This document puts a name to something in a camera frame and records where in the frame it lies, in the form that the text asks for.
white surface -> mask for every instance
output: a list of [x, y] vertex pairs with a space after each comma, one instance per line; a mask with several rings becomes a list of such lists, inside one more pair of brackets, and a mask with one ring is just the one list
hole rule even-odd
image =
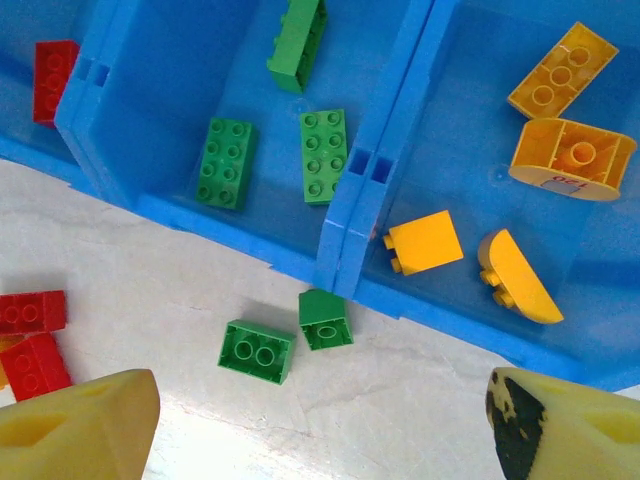
[[297, 332], [306, 285], [7, 162], [0, 221], [0, 291], [68, 292], [57, 338], [77, 383], [153, 370], [145, 479], [503, 478], [484, 413], [501, 358], [352, 305], [355, 345], [311, 352], [298, 334], [272, 385], [216, 366], [225, 325]]

green 2x4 brick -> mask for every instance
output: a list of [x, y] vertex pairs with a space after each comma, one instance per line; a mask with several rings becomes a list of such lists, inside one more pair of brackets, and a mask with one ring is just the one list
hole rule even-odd
[[281, 384], [291, 368], [296, 336], [245, 320], [227, 324], [218, 365]]
[[247, 196], [258, 131], [248, 122], [213, 118], [200, 167], [196, 200], [242, 210]]
[[276, 48], [267, 68], [280, 88], [302, 93], [327, 24], [324, 0], [289, 0], [280, 22], [282, 31], [274, 39]]
[[311, 350], [353, 343], [347, 307], [343, 298], [323, 290], [298, 296], [300, 327]]
[[344, 110], [303, 113], [300, 129], [304, 201], [326, 205], [333, 198], [347, 163]]

red lego brick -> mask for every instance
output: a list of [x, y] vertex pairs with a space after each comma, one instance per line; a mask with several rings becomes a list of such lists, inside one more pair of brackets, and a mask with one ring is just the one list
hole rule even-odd
[[70, 387], [71, 377], [50, 333], [39, 333], [0, 352], [16, 401]]
[[62, 290], [0, 295], [0, 336], [61, 330], [67, 323]]
[[80, 48], [73, 40], [36, 43], [33, 121], [54, 128], [53, 118]]

lego duplo brick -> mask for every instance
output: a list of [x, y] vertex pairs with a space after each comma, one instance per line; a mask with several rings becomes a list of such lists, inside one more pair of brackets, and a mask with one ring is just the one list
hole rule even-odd
[[0, 352], [0, 363], [16, 400], [71, 386], [58, 346], [50, 333], [39, 333]]
[[616, 47], [578, 22], [508, 101], [529, 118], [557, 117], [617, 53]]
[[351, 322], [343, 298], [312, 289], [301, 293], [298, 302], [300, 328], [311, 350], [353, 343]]
[[495, 288], [498, 305], [537, 323], [558, 323], [564, 319], [542, 282], [507, 229], [484, 238], [478, 247], [480, 278]]
[[275, 50], [267, 68], [280, 88], [302, 93], [327, 24], [324, 0], [290, 0], [280, 22], [282, 30], [274, 39]]
[[344, 110], [300, 115], [304, 201], [310, 205], [331, 202], [347, 163]]
[[218, 365], [269, 382], [284, 382], [296, 336], [246, 320], [234, 320], [227, 330]]
[[65, 294], [61, 290], [0, 296], [0, 335], [61, 330], [67, 323]]
[[73, 40], [36, 43], [33, 121], [54, 128], [53, 119], [78, 56]]
[[242, 210], [247, 197], [258, 131], [248, 123], [213, 118], [204, 147], [196, 200]]
[[538, 118], [522, 129], [509, 174], [569, 197], [612, 201], [631, 155], [631, 137], [560, 118]]
[[395, 250], [391, 266], [396, 273], [413, 275], [464, 257], [448, 210], [389, 229], [383, 237], [387, 250]]
[[[24, 340], [22, 335], [11, 335], [10, 337], [0, 337], [0, 353], [4, 352], [8, 348], [13, 347], [17, 343], [20, 343]], [[0, 390], [9, 385], [9, 379], [7, 375], [4, 373], [4, 367], [2, 363], [0, 363]]]

bin compartment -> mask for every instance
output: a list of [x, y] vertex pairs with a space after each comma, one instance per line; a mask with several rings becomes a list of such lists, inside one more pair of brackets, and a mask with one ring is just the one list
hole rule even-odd
[[[110, 3], [111, 16], [94, 16], [56, 116], [99, 195], [311, 280], [327, 209], [304, 203], [299, 115], [344, 109], [349, 145], [365, 112], [386, 122], [390, 106], [370, 107], [395, 98], [409, 59], [393, 55], [413, 52], [426, 14], [415, 18], [411, 9], [425, 2], [326, 1], [328, 22], [303, 94], [278, 88], [267, 69], [284, 0]], [[394, 80], [379, 84], [389, 67]], [[260, 135], [241, 212], [195, 200], [212, 117], [249, 122]]]
[[79, 174], [55, 130], [33, 123], [36, 42], [82, 41], [93, 1], [4, 0], [0, 7], [0, 157], [70, 180]]
[[[393, 167], [377, 224], [375, 216], [368, 225], [357, 220], [366, 217], [370, 198], [361, 197], [353, 212], [350, 233], [377, 237], [356, 284], [339, 280], [336, 293], [352, 288], [365, 305], [451, 333], [520, 366], [608, 389], [640, 383], [638, 155], [615, 202], [522, 184], [508, 169], [527, 118], [507, 103], [514, 87], [580, 21], [620, 53], [563, 118], [637, 140], [640, 4], [436, 0], [433, 10], [443, 4], [457, 4], [452, 28], [446, 41], [423, 37], [381, 141], [378, 157]], [[435, 19], [432, 14], [424, 35]], [[424, 71], [424, 59], [439, 48], [442, 62]], [[429, 88], [422, 86], [429, 81]], [[418, 107], [407, 114], [399, 109], [403, 104]], [[375, 183], [370, 179], [364, 192]], [[382, 235], [445, 209], [464, 259], [409, 277], [394, 273]], [[493, 301], [492, 289], [478, 276], [477, 249], [502, 228], [511, 232], [565, 321], [538, 325]]]

